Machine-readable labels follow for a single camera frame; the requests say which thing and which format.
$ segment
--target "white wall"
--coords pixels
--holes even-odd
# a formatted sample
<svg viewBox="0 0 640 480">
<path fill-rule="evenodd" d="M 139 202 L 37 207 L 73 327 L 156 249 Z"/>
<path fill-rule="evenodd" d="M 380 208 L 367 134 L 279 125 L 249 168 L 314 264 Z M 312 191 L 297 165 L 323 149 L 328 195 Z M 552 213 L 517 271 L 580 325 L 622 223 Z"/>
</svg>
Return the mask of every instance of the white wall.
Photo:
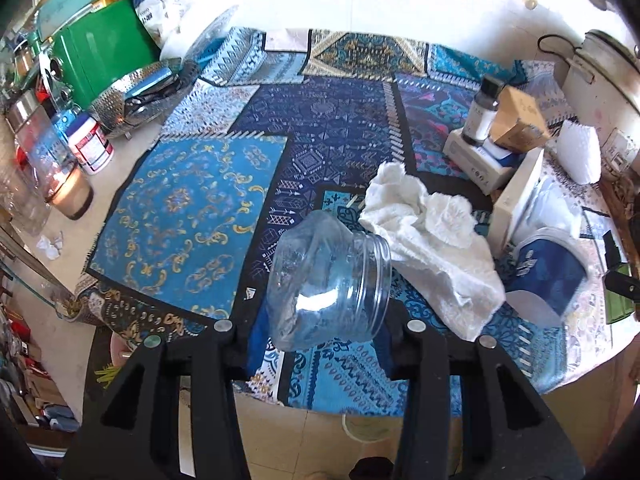
<svg viewBox="0 0 640 480">
<path fill-rule="evenodd" d="M 588 0 L 239 0 L 235 24 L 268 30 L 314 27 L 405 36 L 443 43 L 509 65 L 513 59 L 552 59 L 537 38 L 566 35 L 576 43 L 599 28 L 632 48 L 631 35 L 613 12 Z"/>
</svg>

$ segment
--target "patchwork tablecloth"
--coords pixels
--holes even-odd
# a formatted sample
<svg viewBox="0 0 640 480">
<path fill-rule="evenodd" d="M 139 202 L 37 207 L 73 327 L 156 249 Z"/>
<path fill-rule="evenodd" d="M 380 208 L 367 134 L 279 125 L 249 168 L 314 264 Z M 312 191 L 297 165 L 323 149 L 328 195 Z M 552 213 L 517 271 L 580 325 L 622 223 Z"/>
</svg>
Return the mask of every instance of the patchwork tablecloth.
<svg viewBox="0 0 640 480">
<path fill-rule="evenodd" d="M 151 333 L 197 335 L 263 295 L 280 235 L 313 209 L 361 229 L 357 205 L 391 160 L 430 192 L 466 196 L 485 235 L 490 199 L 442 153 L 485 74 L 534 95 L 552 131 L 573 116 L 548 62 L 504 68 L 403 38 L 233 29 L 114 198 L 78 301 L 136 343 Z M 602 235 L 613 227 L 607 207 L 597 186 L 566 176 L 552 149 L 544 172 L 583 208 L 580 243 L 594 279 L 562 328 L 542 330 L 505 304 L 484 329 L 540 392 L 591 370 L 612 346 L 600 278 Z M 507 282 L 513 261 L 497 268 Z M 392 295 L 447 332 L 396 272 Z M 289 406 L 376 415 L 401 415 L 407 389 L 386 378 L 372 343 L 337 339 L 286 354 L 268 344 L 252 380 L 237 386 Z M 456 377 L 452 409 L 460 412 Z"/>
</svg>

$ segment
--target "white box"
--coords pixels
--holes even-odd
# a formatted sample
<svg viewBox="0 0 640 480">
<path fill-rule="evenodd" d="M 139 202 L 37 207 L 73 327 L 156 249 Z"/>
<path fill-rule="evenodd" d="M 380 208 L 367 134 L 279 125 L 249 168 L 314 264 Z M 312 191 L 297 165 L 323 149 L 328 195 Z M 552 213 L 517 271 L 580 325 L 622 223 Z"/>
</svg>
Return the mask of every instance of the white box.
<svg viewBox="0 0 640 480">
<path fill-rule="evenodd" d="M 459 165 L 485 195 L 506 184 L 515 168 L 500 165 L 484 148 L 465 142 L 460 132 L 462 128 L 449 134 L 442 152 Z"/>
<path fill-rule="evenodd" d="M 540 180 L 544 151 L 544 148 L 534 148 L 527 152 L 518 171 L 494 204 L 494 212 L 491 215 L 489 232 L 486 236 L 494 258 L 502 256 L 504 248 L 520 222 L 533 188 Z"/>
</svg>

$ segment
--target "blue paper cup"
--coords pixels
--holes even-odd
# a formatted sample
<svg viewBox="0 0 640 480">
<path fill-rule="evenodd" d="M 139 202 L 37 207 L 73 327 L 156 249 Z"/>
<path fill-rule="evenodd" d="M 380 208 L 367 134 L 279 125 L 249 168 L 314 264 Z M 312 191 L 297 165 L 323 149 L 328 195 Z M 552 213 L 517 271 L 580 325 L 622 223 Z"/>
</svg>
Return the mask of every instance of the blue paper cup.
<svg viewBox="0 0 640 480">
<path fill-rule="evenodd" d="M 575 241 L 565 231 L 545 227 L 523 240 L 514 257 L 516 278 L 507 287 L 507 303 L 542 328 L 561 326 L 588 279 L 588 262 Z"/>
</svg>

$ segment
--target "metal colander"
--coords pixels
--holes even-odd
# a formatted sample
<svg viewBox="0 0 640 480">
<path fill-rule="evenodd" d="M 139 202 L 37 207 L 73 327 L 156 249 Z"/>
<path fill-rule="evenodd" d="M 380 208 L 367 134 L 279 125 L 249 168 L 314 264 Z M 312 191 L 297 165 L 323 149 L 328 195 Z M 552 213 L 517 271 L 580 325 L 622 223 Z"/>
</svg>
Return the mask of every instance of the metal colander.
<svg viewBox="0 0 640 480">
<path fill-rule="evenodd" d="M 118 79 L 94 99 L 89 106 L 88 112 L 103 126 L 105 136 L 108 139 L 114 139 L 126 134 L 133 128 L 155 119 L 163 112 L 173 110 L 188 94 L 193 81 L 191 85 L 180 88 L 175 94 L 143 106 L 133 117 L 125 117 L 126 93 L 145 78 L 165 67 L 169 67 L 174 73 L 178 72 L 180 70 L 180 59 L 158 61 L 134 70 Z"/>
</svg>

